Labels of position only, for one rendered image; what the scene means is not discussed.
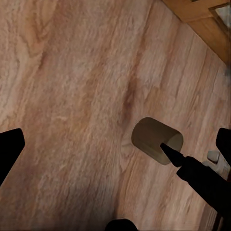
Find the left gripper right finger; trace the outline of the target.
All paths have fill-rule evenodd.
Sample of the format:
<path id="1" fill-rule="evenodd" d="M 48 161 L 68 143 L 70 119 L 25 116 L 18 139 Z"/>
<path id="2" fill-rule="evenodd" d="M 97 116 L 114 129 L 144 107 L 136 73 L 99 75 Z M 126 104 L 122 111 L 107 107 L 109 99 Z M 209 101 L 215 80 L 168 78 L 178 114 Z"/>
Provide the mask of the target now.
<path id="1" fill-rule="evenodd" d="M 216 146 L 222 153 L 226 161 L 231 167 L 231 130 L 220 128 L 218 131 Z"/>

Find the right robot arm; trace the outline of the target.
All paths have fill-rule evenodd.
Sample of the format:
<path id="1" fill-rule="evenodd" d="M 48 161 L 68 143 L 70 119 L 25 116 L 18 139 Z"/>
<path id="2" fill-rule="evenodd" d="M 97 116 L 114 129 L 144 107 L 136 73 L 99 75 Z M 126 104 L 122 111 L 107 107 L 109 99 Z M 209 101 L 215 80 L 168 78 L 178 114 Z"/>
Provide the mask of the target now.
<path id="1" fill-rule="evenodd" d="M 175 167 L 177 175 L 188 184 L 228 223 L 231 224 L 231 184 L 219 174 L 230 170 L 230 165 L 219 151 L 208 151 L 209 161 L 199 162 L 191 156 L 184 157 L 165 143 L 160 145 Z"/>

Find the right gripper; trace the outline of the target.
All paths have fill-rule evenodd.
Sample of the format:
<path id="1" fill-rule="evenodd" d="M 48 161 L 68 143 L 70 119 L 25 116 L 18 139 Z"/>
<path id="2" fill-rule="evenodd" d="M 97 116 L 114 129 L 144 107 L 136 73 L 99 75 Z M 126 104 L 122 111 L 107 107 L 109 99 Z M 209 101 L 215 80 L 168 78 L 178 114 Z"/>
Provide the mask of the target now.
<path id="1" fill-rule="evenodd" d="M 180 167 L 177 175 L 211 206 L 213 199 L 226 187 L 231 186 L 212 168 L 206 167 L 191 156 L 184 157 L 165 143 L 160 145 L 175 167 Z"/>

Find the pillar candle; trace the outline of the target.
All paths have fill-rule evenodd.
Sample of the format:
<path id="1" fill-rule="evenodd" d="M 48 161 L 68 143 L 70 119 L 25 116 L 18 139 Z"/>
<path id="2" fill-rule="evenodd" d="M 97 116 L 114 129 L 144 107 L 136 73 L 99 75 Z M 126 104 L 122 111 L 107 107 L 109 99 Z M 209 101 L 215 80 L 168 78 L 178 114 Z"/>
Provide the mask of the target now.
<path id="1" fill-rule="evenodd" d="M 131 142 L 142 152 L 162 165 L 171 163 L 160 145 L 165 143 L 180 153 L 183 146 L 183 135 L 176 129 L 169 127 L 151 117 L 141 119 L 131 135 Z M 183 155 L 182 153 L 180 153 Z"/>

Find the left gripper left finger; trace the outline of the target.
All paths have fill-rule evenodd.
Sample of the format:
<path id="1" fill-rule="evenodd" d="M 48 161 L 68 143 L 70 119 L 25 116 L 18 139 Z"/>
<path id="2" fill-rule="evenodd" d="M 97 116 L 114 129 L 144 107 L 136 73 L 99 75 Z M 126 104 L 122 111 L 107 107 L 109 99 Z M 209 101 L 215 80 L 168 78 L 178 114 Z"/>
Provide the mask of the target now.
<path id="1" fill-rule="evenodd" d="M 0 186 L 25 147 L 21 128 L 0 133 Z"/>

